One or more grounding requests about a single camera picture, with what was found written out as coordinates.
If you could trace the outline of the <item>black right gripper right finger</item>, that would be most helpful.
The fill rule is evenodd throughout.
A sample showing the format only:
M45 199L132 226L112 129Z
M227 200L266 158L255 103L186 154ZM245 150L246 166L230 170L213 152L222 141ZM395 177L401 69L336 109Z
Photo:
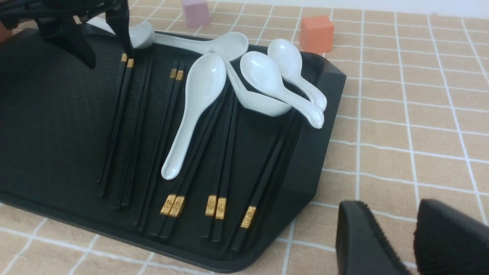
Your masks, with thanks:
M422 199L414 253L421 275L487 275L489 228L441 201Z

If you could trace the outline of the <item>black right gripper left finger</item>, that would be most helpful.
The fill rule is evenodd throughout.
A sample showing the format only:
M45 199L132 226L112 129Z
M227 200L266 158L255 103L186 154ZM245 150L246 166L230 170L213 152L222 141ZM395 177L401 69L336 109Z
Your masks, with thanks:
M409 275L368 205L342 201L336 255L340 275Z

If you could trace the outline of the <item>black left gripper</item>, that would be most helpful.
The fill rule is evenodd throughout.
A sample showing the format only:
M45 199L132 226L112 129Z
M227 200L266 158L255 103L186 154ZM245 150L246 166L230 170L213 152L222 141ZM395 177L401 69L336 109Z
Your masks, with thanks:
M122 0L4 0L1 23L13 29L25 21L35 21L46 42L76 57L88 68L96 68L96 54L75 22L83 23L105 13L105 22L120 40L128 58L134 58L129 33L129 5Z

